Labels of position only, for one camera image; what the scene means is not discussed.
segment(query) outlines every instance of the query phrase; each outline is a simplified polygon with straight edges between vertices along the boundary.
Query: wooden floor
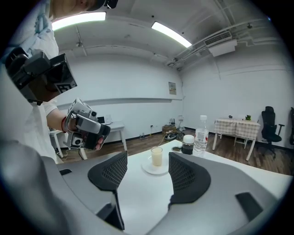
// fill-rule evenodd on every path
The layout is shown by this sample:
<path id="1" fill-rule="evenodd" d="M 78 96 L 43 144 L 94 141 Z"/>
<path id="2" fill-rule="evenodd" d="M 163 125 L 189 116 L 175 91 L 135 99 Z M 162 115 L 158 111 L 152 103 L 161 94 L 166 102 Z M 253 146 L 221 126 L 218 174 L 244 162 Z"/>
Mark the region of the wooden floor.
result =
<path id="1" fill-rule="evenodd" d="M 195 131 L 185 130 L 185 134 L 194 135 Z M 136 139 L 127 141 L 127 148 L 129 156 L 150 150 L 152 147 L 157 146 L 163 138 L 162 134 L 155 134 L 152 136 L 147 136 L 144 139 Z M 215 150 L 212 150 L 212 145 L 214 141 L 214 135 L 209 135 L 208 144 L 206 151 L 214 153 L 218 156 L 228 158 L 230 160 L 234 160 L 236 162 L 240 162 L 246 165 L 250 165 L 252 167 L 261 168 L 268 171 L 273 171 L 276 173 L 282 174 L 291 174 L 291 158 L 290 153 L 285 150 L 275 149 L 276 151 L 276 159 L 273 159 L 273 155 L 271 152 L 267 151 L 265 156 L 262 156 L 262 152 L 264 151 L 263 147 L 257 148 L 257 144 L 255 144 L 254 149 L 251 154 L 251 158 L 249 161 L 246 161 L 246 156 L 249 152 L 251 144 L 248 143 L 246 149 L 244 149 L 244 145 L 236 143 L 234 147 L 234 139 L 222 136 L 220 140 L 218 138 Z M 123 143 L 114 143 L 114 144 L 105 144 L 103 148 L 99 151 L 85 150 L 88 158 L 99 157 L 105 154 L 109 154 L 112 152 L 123 151 L 124 146 Z M 68 151 L 68 155 L 62 159 L 64 162 L 75 162 L 81 161 L 79 156 L 79 152 L 77 150 Z"/>

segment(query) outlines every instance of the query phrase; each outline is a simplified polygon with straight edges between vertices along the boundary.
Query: person's hand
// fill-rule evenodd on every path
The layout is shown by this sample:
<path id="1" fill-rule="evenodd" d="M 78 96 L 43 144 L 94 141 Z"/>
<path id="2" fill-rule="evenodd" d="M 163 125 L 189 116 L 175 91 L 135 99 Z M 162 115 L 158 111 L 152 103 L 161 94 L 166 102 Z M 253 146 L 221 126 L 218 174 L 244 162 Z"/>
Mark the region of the person's hand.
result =
<path id="1" fill-rule="evenodd" d="M 68 129 L 69 129 L 70 131 L 76 131 L 76 130 L 77 130 L 77 127 L 76 127 L 76 119 L 75 119 L 75 118 L 71 118 L 71 119 L 69 120 L 69 123 L 68 123 Z M 103 138 L 101 137 L 101 138 L 98 140 L 98 143 L 97 143 L 97 145 L 96 145 L 96 149 L 97 149 L 97 150 L 100 149 L 102 142 L 103 142 Z"/>

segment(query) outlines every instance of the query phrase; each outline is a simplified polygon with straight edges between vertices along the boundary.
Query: chair armrest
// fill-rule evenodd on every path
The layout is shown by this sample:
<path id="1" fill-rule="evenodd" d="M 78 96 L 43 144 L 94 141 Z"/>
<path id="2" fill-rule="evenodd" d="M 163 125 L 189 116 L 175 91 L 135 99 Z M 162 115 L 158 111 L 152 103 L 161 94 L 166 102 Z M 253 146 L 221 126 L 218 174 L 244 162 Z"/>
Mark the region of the chair armrest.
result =
<path id="1" fill-rule="evenodd" d="M 282 129 L 282 127 L 284 127 L 285 125 L 283 125 L 283 124 L 279 124 L 279 126 L 280 126 L 280 129 L 279 129 L 279 134 L 278 134 L 278 135 L 280 135 L 280 133 L 281 133 L 281 129 Z"/>

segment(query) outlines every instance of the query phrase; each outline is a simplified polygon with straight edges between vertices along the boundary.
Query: plastic bottle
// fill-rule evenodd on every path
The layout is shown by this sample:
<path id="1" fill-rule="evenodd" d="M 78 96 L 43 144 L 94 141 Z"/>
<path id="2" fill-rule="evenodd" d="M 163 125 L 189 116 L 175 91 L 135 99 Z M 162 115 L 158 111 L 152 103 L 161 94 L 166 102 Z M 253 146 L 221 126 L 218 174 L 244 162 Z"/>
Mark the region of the plastic bottle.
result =
<path id="1" fill-rule="evenodd" d="M 208 134 L 209 134 L 209 131 L 206 129 L 207 116 L 201 115 L 200 120 L 201 120 L 201 124 L 196 129 L 194 148 L 193 148 L 193 155 L 197 157 L 201 157 L 205 153 L 207 140 L 208 140 Z"/>

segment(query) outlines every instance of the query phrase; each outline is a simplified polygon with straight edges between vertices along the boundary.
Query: white plate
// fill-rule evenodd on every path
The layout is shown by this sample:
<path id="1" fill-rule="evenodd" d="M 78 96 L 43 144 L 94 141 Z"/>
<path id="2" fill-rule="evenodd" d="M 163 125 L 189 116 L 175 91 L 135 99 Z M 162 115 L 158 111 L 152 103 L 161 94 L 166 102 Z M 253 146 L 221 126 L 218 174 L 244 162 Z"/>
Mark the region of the white plate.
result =
<path id="1" fill-rule="evenodd" d="M 169 171 L 169 159 L 167 157 L 163 157 L 162 165 L 160 167 L 156 167 L 152 165 L 152 158 L 150 156 L 142 161 L 141 166 L 149 174 L 164 175 Z"/>

